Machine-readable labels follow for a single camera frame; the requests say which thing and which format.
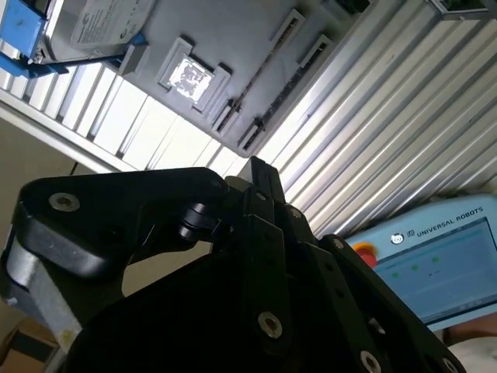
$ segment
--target cardboard box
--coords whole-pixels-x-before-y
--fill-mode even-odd
[[[0,347],[1,373],[41,373],[57,349],[54,335],[32,319],[24,319]]]

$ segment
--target grey plastic panel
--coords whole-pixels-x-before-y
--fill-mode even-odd
[[[273,122],[258,136],[247,141],[256,131],[255,118],[261,117],[300,66],[309,50],[321,37],[327,44],[322,56],[294,87],[296,93],[317,71],[325,55],[332,50],[332,40],[338,40],[352,26],[351,17],[340,14],[337,21],[329,8],[319,0],[168,0],[158,2],[143,33],[150,44],[148,53],[135,74],[125,78],[148,95],[205,131],[221,144],[242,156],[260,148],[266,135],[273,131]],[[275,47],[287,25],[295,26],[282,47],[255,80],[253,87],[231,120],[223,121],[229,100],[236,100],[249,84],[258,68]],[[208,106],[195,103],[170,88],[172,71],[189,56],[212,73],[213,92]],[[224,72],[219,87],[217,71]],[[222,130],[218,124],[224,124]]]

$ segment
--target screw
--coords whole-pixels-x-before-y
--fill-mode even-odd
[[[445,364],[446,367],[449,368],[449,370],[452,372],[452,373],[459,373],[459,371],[457,370],[457,368],[455,367],[454,364],[452,364],[452,361],[450,361],[449,359],[447,359],[446,357],[443,358],[443,363]]]
[[[68,193],[52,194],[48,202],[53,209],[63,212],[74,212],[80,207],[78,198]]]
[[[360,360],[368,372],[381,373],[381,365],[371,352],[360,351]]]
[[[295,217],[295,218],[301,218],[302,217],[302,214],[299,210],[297,210],[295,207],[292,207],[290,209],[290,213]]]
[[[345,247],[339,239],[334,239],[333,245],[335,245],[335,247],[340,250]]]
[[[257,318],[261,330],[269,337],[277,340],[283,334],[283,327],[278,318],[271,312],[262,312]]]
[[[17,304],[17,298],[12,297],[12,298],[6,299],[5,303],[7,303],[7,305],[10,305],[11,307],[13,307],[14,305]]]
[[[43,56],[41,54],[37,54],[33,57],[33,62],[35,64],[40,64],[42,60],[43,60]]]
[[[367,323],[369,326],[371,326],[374,330],[376,330],[379,334],[385,335],[385,329],[381,327],[380,323],[376,319],[370,319],[370,321]]]

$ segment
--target bolt head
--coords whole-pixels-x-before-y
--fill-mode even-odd
[[[69,193],[52,194],[48,202],[54,210],[62,212],[74,212],[80,207],[78,198]]]
[[[333,245],[340,250],[345,247],[339,239],[333,239]]]
[[[281,321],[271,312],[262,312],[257,322],[261,330],[271,339],[277,340],[283,334]]]
[[[290,213],[294,216],[294,218],[301,218],[302,217],[302,214],[299,210],[297,210],[295,207],[292,207],[290,209]]]

